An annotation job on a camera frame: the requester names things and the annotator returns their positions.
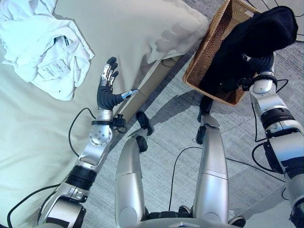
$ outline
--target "clothing tag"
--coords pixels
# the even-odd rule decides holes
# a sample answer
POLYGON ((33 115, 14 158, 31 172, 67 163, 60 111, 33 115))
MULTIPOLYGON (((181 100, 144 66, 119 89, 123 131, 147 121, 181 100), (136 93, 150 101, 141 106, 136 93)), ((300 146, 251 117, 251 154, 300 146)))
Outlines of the clothing tag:
POLYGON ((248 16, 250 16, 250 17, 253 17, 253 16, 254 16, 254 13, 251 12, 251 11, 249 11, 249 10, 247 10, 245 13, 246 13, 248 16))
POLYGON ((56 43, 56 42, 60 42, 61 44, 65 44, 66 46, 70 45, 66 36, 60 36, 60 37, 54 38, 54 43, 56 43))
POLYGON ((54 80, 59 77, 65 76, 70 73, 65 63, 60 59, 52 62, 51 64, 38 69, 38 73, 45 80, 54 80))

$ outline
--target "woven basket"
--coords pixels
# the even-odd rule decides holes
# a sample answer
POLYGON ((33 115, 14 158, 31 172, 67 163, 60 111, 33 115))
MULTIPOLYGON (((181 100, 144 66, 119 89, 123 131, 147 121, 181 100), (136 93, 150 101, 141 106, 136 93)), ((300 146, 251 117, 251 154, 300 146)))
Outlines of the woven basket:
POLYGON ((218 89, 215 95, 211 95, 199 89, 198 86, 222 41, 237 24, 248 20, 255 12, 259 11, 242 0, 226 0, 211 21, 208 32, 183 76, 183 82, 216 101, 235 106, 244 95, 241 88, 230 93, 224 93, 218 89))

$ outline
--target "black fabric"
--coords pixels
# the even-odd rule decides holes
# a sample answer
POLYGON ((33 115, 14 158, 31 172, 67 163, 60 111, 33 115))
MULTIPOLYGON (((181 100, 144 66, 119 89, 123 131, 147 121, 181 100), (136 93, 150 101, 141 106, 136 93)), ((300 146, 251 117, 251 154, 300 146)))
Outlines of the black fabric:
POLYGON ((199 88, 215 95, 217 87, 227 81, 235 89, 239 79, 252 77, 254 70, 241 54, 264 57, 295 42, 298 25, 292 10, 285 6, 255 14, 238 24, 223 40, 199 88))

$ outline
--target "black rubber grip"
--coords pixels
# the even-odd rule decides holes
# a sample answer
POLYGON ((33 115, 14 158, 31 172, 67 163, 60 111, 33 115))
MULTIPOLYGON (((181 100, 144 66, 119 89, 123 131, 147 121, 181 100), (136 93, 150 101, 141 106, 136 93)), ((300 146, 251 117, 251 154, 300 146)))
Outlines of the black rubber grip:
POLYGON ((264 129, 276 122, 294 119, 290 111, 286 108, 273 108, 261 115, 261 122, 264 129))
POLYGON ((92 187, 97 173, 85 167, 75 165, 69 173, 66 183, 79 187, 84 190, 90 190, 92 187))
POLYGON ((114 106, 121 103, 123 97, 120 94, 112 94, 110 86, 99 85, 97 90, 97 105, 106 110, 113 110, 114 106))
POLYGON ((251 58, 248 63, 252 69, 254 69, 258 74, 260 74, 264 71, 271 71, 274 60, 275 57, 273 54, 271 54, 266 57, 251 58))

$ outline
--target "wire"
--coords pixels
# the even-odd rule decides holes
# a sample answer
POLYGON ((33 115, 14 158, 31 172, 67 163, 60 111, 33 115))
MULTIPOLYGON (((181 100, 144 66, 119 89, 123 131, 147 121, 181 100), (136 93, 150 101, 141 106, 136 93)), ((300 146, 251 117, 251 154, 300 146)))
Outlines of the wire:
MULTIPOLYGON (((280 6, 280 5, 277 3, 277 1, 276 1, 276 0, 275 0, 275 3, 276 3, 276 5, 277 5, 277 6, 280 6)), ((301 16, 303 16, 303 15, 304 15, 304 14, 302 14, 302 15, 300 15, 300 16, 296 16, 296 15, 295 15, 295 17, 297 17, 297 18, 298 18, 298 17, 301 17, 301 16)))
POLYGON ((174 180, 174 173, 175 173, 175 165, 176 165, 176 162, 177 162, 178 158, 180 157, 181 153, 183 153, 185 150, 191 149, 191 148, 203 149, 203 148, 196 147, 196 146, 188 147, 188 148, 186 148, 186 149, 183 149, 183 150, 180 152, 180 154, 177 156, 177 158, 176 158, 176 160, 175 160, 175 163, 174 163, 174 167, 173 167, 173 174, 172 174, 172 181, 171 181, 170 202, 169 202, 169 210, 168 210, 168 211, 170 211, 170 208, 171 208, 172 190, 173 190, 173 180, 174 180))
POLYGON ((49 200, 49 198, 51 198, 52 195, 54 195, 56 193, 56 191, 53 191, 42 203, 40 209, 39 209, 39 213, 38 213, 38 218, 37 218, 37 224, 39 222, 39 219, 40 219, 40 216, 41 216, 41 213, 42 213, 42 210, 43 210, 43 207, 45 205, 45 203, 49 200))
MULTIPOLYGON (((168 211, 170 211, 170 208, 171 208, 172 192, 173 192, 173 191, 172 191, 172 190, 173 190, 173 180, 174 180, 174 173, 175 173, 176 162, 177 162, 178 158, 180 157, 180 155, 181 155, 185 150, 191 149, 191 148, 197 148, 197 149, 201 149, 201 150, 203 149, 203 148, 201 148, 201 147, 195 147, 195 146, 193 146, 193 147, 188 147, 188 148, 182 150, 182 151, 180 152, 180 154, 177 156, 177 158, 176 158, 176 160, 175 160, 175 163, 174 163, 174 167, 173 167, 173 174, 172 174, 172 181, 171 181, 170 202, 169 202, 169 209, 168 209, 168 211)), ((227 160, 230 160, 230 161, 233 161, 233 162, 238 162, 238 163, 241 163, 241 164, 250 166, 250 167, 252 167, 252 168, 255 168, 255 169, 257 169, 257 170, 260 170, 261 172, 263 172, 263 173, 265 173, 265 174, 267 174, 267 175, 269 175, 269 176, 271 176, 271 177, 277 179, 278 181, 285 182, 284 180, 282 180, 282 179, 280 179, 280 178, 277 178, 276 176, 271 175, 270 173, 268 173, 268 172, 266 172, 266 171, 264 171, 264 170, 262 170, 262 169, 260 169, 260 168, 258 168, 258 167, 256 167, 256 166, 254 166, 254 165, 248 164, 248 163, 243 162, 243 161, 237 161, 237 160, 234 160, 234 159, 232 159, 232 158, 227 158, 227 157, 226 157, 226 159, 227 159, 227 160)))
POLYGON ((233 162, 238 162, 238 163, 241 163, 241 164, 250 166, 250 167, 252 167, 252 168, 255 168, 255 169, 257 169, 257 170, 260 170, 261 172, 263 172, 263 173, 265 173, 265 174, 267 174, 267 175, 269 175, 269 176, 271 176, 271 177, 277 179, 278 181, 285 182, 285 180, 282 180, 282 179, 280 179, 280 178, 277 178, 276 176, 271 175, 270 173, 268 173, 268 172, 266 172, 266 171, 264 171, 264 170, 262 170, 262 169, 260 169, 260 168, 258 168, 258 167, 256 167, 256 166, 254 166, 254 165, 250 165, 250 164, 248 164, 248 163, 246 163, 246 162, 237 161, 237 160, 234 160, 234 159, 231 159, 231 158, 226 158, 226 159, 227 159, 227 160, 230 160, 230 161, 233 161, 233 162))
POLYGON ((44 187, 44 188, 41 188, 37 191, 34 191, 32 192, 31 194, 29 194, 27 197, 25 197, 23 200, 21 200, 16 206, 14 206, 8 213, 8 216, 7 216, 7 222, 8 222, 8 226, 9 228, 13 228, 12 224, 11 224, 11 221, 10 221, 10 215, 12 214, 12 212, 20 206, 20 204, 22 204, 24 201, 26 201, 28 198, 30 198, 31 196, 35 195, 36 193, 38 192, 41 192, 43 190, 46 190, 46 189, 51 189, 51 188, 56 188, 58 187, 60 184, 55 184, 55 185, 51 185, 51 186, 48 186, 48 187, 44 187))
POLYGON ((260 165, 260 164, 256 161, 256 159, 255 159, 255 151, 256 151, 256 149, 257 149, 258 147, 260 147, 261 145, 263 145, 263 143, 260 143, 260 144, 257 145, 255 148, 253 148, 252 153, 251 153, 251 156, 252 156, 253 161, 255 162, 255 164, 257 164, 257 165, 258 165, 259 167, 261 167, 262 169, 267 170, 267 171, 269 171, 269 172, 275 172, 275 171, 273 171, 273 170, 271 170, 271 169, 265 168, 264 166, 260 165))
POLYGON ((284 192, 285 192, 285 190, 286 190, 286 188, 284 188, 283 191, 281 192, 281 196, 282 196, 283 199, 289 200, 289 199, 287 199, 287 198, 284 197, 284 192))
POLYGON ((270 10, 270 8, 267 6, 267 4, 264 2, 264 0, 262 0, 262 2, 264 3, 264 5, 266 5, 267 9, 270 10))
POLYGON ((253 104, 252 104, 252 103, 251 103, 251 107, 252 107, 253 115, 255 116, 255 127, 256 127, 256 136, 255 136, 255 142, 257 143, 257 142, 263 141, 263 140, 265 140, 265 139, 267 139, 267 138, 257 140, 257 118, 256 118, 256 117, 257 117, 257 115, 256 115, 256 113, 255 113, 255 109, 254 109, 254 107, 253 107, 253 104))
POLYGON ((71 126, 70 126, 70 129, 68 130, 68 143, 70 144, 71 150, 73 151, 73 153, 74 153, 77 157, 79 157, 79 154, 76 153, 76 151, 74 150, 74 148, 73 148, 73 146, 72 146, 72 143, 71 143, 71 130, 72 130, 72 127, 73 127, 73 125, 74 125, 76 119, 78 118, 78 116, 79 116, 85 109, 87 109, 87 110, 90 112, 91 116, 92 116, 94 119, 96 119, 96 117, 93 115, 93 113, 91 112, 91 110, 90 110, 88 107, 83 108, 83 109, 81 109, 80 112, 77 114, 77 116, 75 117, 75 119, 73 120, 73 122, 72 122, 72 124, 71 124, 71 126))
POLYGON ((277 93, 280 92, 280 90, 283 89, 283 88, 285 87, 285 85, 287 85, 288 82, 289 82, 289 80, 288 80, 287 78, 279 79, 279 80, 278 80, 278 82, 281 82, 281 81, 286 81, 286 82, 284 83, 284 85, 282 85, 281 88, 279 88, 279 89, 276 91, 277 93))

